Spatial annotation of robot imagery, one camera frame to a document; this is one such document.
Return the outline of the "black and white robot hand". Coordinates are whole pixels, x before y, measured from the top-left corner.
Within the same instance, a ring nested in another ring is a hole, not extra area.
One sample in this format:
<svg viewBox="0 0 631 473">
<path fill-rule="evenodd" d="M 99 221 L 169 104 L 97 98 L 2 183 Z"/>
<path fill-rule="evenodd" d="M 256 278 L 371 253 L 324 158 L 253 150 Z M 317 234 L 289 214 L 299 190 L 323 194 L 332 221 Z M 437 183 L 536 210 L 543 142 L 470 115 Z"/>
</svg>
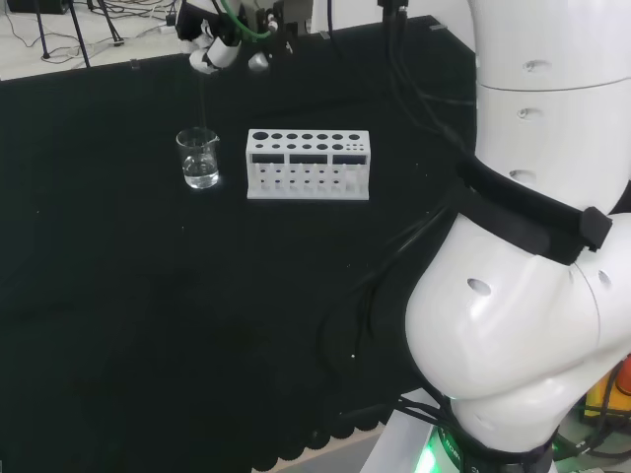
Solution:
<svg viewBox="0 0 631 473">
<path fill-rule="evenodd" d="M 262 74 L 295 52 L 310 22 L 295 1 L 179 1 L 175 32 L 190 66 L 203 75 L 244 60 Z"/>
</svg>

